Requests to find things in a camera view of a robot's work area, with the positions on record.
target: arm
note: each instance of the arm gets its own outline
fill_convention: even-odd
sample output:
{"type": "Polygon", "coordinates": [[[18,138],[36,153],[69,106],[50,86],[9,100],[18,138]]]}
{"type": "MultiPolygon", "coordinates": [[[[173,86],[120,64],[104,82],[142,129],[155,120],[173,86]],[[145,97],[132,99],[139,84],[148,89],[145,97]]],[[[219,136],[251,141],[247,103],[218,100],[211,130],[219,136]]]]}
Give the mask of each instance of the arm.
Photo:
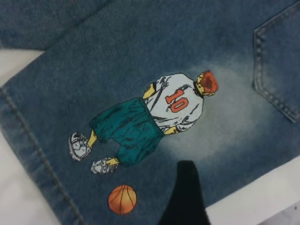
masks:
{"type": "Polygon", "coordinates": [[[170,129],[168,129],[167,131],[165,131],[165,135],[173,135],[173,134],[177,134],[180,131],[177,129],[176,126],[171,127],[170,129]]]}
{"type": "Polygon", "coordinates": [[[146,92],[143,95],[143,99],[147,99],[151,97],[152,95],[154,95],[155,92],[156,92],[156,82],[153,82],[148,86],[146,92]]]}

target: denim fabric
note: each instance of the denim fabric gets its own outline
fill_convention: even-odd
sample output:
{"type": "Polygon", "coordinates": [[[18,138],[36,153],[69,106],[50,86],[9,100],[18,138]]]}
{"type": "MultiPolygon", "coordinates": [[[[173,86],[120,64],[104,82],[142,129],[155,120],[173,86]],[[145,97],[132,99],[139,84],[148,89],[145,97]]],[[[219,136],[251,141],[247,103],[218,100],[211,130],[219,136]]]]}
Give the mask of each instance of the denim fabric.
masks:
{"type": "Polygon", "coordinates": [[[0,48],[46,50],[109,0],[0,0],[0,48]]]}
{"type": "Polygon", "coordinates": [[[298,24],[294,0],[115,1],[1,88],[1,129],[63,224],[157,224],[186,159],[209,206],[300,154],[298,24]],[[90,173],[113,141],[70,158],[70,134],[89,135],[98,113],[163,75],[207,69],[219,91],[204,97],[201,118],[139,164],[90,173]],[[117,216],[107,199],[122,184],[137,204],[117,216]]]}

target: basketball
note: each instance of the basketball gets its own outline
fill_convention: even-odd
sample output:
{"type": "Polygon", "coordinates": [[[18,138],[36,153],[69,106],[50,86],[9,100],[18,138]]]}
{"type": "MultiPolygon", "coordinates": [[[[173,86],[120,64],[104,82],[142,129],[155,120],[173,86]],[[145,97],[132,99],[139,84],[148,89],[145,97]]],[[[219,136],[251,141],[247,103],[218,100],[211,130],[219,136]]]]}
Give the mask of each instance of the basketball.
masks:
{"type": "Polygon", "coordinates": [[[108,198],[109,208],[119,215],[131,212],[135,207],[135,204],[135,191],[128,185],[122,185],[115,188],[108,198]]]}

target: number 10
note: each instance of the number 10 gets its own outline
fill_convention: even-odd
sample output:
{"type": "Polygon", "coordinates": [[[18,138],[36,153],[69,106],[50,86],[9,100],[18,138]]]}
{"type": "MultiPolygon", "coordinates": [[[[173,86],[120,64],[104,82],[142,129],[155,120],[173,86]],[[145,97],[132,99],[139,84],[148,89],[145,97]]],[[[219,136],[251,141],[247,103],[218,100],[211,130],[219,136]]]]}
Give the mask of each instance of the number 10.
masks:
{"type": "MultiPolygon", "coordinates": [[[[173,95],[165,97],[165,100],[167,101],[168,104],[171,104],[171,102],[174,99],[180,97],[183,94],[184,94],[184,91],[179,89],[179,90],[176,90],[173,95]]],[[[185,97],[182,97],[179,100],[173,102],[173,104],[171,105],[171,111],[173,113],[178,113],[180,110],[187,107],[187,105],[188,105],[188,99],[185,97]]]]}

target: white sneaker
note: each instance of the white sneaker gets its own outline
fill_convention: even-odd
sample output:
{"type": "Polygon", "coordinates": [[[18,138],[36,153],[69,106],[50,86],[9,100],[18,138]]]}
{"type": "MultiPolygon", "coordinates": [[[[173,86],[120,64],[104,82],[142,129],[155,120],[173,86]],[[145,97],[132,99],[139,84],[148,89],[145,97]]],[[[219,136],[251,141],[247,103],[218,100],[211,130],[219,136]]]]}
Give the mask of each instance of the white sneaker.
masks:
{"type": "Polygon", "coordinates": [[[81,133],[73,133],[69,138],[70,155],[80,161],[90,153],[88,139],[81,133]]]}
{"type": "Polygon", "coordinates": [[[107,161],[110,159],[112,158],[104,158],[98,162],[93,162],[93,165],[90,170],[93,173],[101,173],[101,174],[114,172],[117,169],[118,164],[108,165],[107,161]]]}

